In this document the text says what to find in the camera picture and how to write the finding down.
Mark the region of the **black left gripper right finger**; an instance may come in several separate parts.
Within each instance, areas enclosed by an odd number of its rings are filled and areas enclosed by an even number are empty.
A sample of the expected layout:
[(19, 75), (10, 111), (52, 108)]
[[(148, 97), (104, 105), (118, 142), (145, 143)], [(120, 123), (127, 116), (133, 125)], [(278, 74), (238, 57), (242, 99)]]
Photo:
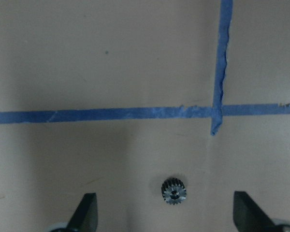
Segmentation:
[(273, 221), (244, 191), (233, 195), (233, 222), (238, 232), (277, 232)]

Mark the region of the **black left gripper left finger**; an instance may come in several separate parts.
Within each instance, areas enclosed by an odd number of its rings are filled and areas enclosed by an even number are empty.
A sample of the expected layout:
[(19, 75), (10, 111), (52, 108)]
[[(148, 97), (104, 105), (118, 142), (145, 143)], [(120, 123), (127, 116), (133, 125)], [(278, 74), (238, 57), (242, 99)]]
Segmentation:
[(71, 217), (66, 229), (96, 230), (98, 226), (98, 206), (96, 193), (86, 193)]

